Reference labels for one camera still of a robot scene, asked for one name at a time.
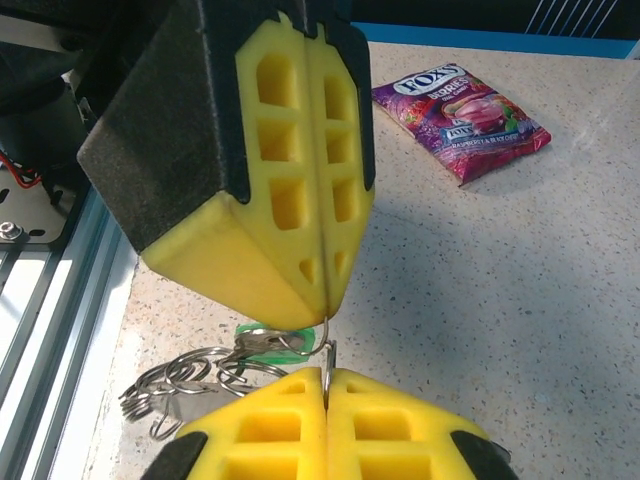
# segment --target fox's candy bag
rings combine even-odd
[[[462,184],[551,141],[520,107],[454,63],[376,87],[373,100]]]

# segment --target metal bolt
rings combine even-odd
[[[22,227],[13,222],[0,223],[0,238],[2,240],[8,240],[10,242],[17,240],[17,238],[22,235],[22,231]]]

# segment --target speckled countertop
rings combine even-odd
[[[454,61],[553,134],[468,188],[375,112],[377,198],[339,364],[474,419],[523,479],[640,469],[640,62],[372,44],[374,85]],[[117,396],[230,344],[234,312],[140,266],[85,478],[135,479],[161,445]]]

